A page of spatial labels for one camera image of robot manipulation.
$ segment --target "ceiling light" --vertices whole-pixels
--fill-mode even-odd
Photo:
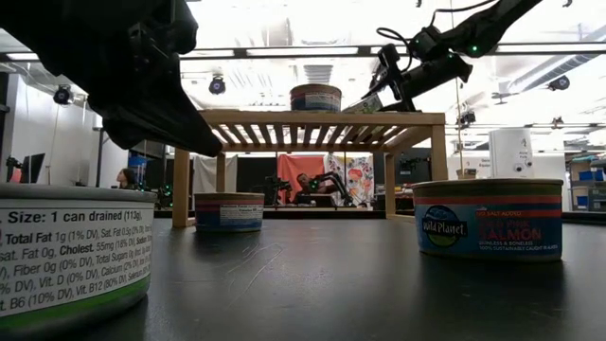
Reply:
[[[38,61],[38,55],[35,53],[7,53],[7,57],[14,61]]]
[[[371,47],[370,53],[377,54],[382,48],[382,46]],[[407,55],[406,46],[396,46],[396,51],[398,51],[400,55]]]
[[[234,57],[234,50],[232,49],[196,49],[189,52],[186,55],[181,56],[181,59],[203,59],[203,58],[216,58],[216,57]]]
[[[246,54],[251,57],[276,56],[354,56],[358,54],[358,47],[293,47],[293,48],[259,48],[247,49]]]
[[[495,54],[593,54],[606,52],[606,43],[591,42],[590,44],[499,44]]]

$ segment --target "ceiling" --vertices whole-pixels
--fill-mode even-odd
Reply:
[[[460,8],[478,1],[453,3]],[[429,23],[435,9],[449,8],[451,4],[450,0],[422,0],[417,8],[417,2],[204,0],[190,2],[189,6],[200,25],[197,48],[264,48],[383,45],[390,41],[376,34],[377,27],[390,27],[411,37]],[[574,0],[569,8],[564,8],[565,2],[544,0],[508,30],[502,43],[606,40],[603,21],[606,2]],[[471,13],[439,13],[436,25],[448,29]],[[24,46],[0,30],[0,52],[24,51],[27,51]],[[470,141],[470,146],[488,140],[488,131],[496,129],[489,125],[550,123],[553,117],[562,117],[565,123],[606,122],[606,95],[600,91],[606,86],[606,71],[602,71],[606,70],[604,56],[488,56],[467,62],[474,66],[467,84],[461,87],[451,81],[414,102],[425,112],[446,112],[452,124],[456,123],[459,108],[473,110],[476,127],[487,125],[487,128],[471,127],[464,131],[463,138]],[[351,104],[365,93],[375,63],[374,58],[183,60],[181,69],[184,88],[201,108],[284,110],[289,107],[290,89],[312,81],[339,87],[344,94],[342,106]],[[38,85],[48,88],[69,82],[55,79],[39,64],[31,64],[29,72]],[[219,96],[207,90],[215,75],[222,75],[226,83],[226,92]],[[556,92],[545,89],[545,83],[561,75],[570,79],[570,88]],[[493,93],[519,94],[504,98],[507,104],[495,105],[499,99],[492,99]],[[388,91],[381,97],[385,103],[393,100]],[[570,139],[574,143],[584,143],[587,149],[587,136],[593,130],[565,128],[561,131],[573,136]],[[537,138],[543,138],[551,132],[547,129],[535,133]],[[451,129],[449,134],[455,139],[457,131]]]

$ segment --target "colorful artwork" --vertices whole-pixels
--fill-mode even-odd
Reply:
[[[353,198],[353,203],[369,203],[372,200],[375,191],[374,169],[372,167],[372,155],[367,157],[348,157],[347,166],[344,166],[344,158],[328,154],[325,156],[325,172],[334,171],[341,176],[348,189],[349,195]],[[335,201],[339,205],[343,200],[335,195]]]

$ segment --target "metal pipe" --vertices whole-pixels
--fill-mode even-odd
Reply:
[[[97,182],[95,187],[99,188],[101,183],[101,160],[103,159],[103,128],[98,130],[98,149],[97,149]]]
[[[162,188],[167,185],[167,145],[162,145]]]

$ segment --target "nutrition facts label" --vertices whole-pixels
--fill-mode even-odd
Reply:
[[[0,317],[145,278],[152,219],[146,203],[0,201]]]
[[[221,224],[242,224],[262,218],[263,205],[221,205]]]

